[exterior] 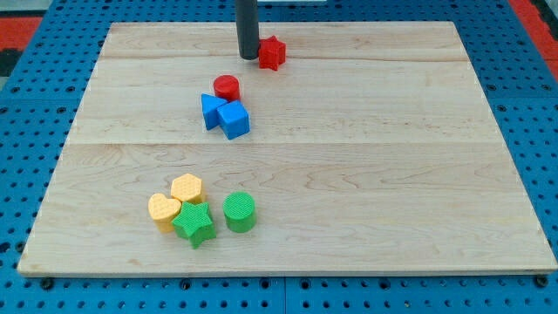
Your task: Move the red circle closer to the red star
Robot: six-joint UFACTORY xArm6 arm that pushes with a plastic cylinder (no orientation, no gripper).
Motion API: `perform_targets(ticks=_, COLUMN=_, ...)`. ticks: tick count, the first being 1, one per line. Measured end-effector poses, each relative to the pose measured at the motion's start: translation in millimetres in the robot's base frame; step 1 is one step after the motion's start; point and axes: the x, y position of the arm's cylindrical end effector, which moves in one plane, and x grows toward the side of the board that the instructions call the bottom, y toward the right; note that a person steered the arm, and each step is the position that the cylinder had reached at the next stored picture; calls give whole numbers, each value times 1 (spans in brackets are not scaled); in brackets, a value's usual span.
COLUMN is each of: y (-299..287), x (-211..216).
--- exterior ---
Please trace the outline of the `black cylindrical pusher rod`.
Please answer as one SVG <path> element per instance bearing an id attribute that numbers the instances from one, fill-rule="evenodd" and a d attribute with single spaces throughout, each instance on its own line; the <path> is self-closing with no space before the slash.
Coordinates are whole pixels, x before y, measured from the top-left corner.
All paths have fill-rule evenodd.
<path id="1" fill-rule="evenodd" d="M 258 58 L 260 44 L 256 0 L 235 0 L 235 23 L 240 57 L 246 60 Z"/>

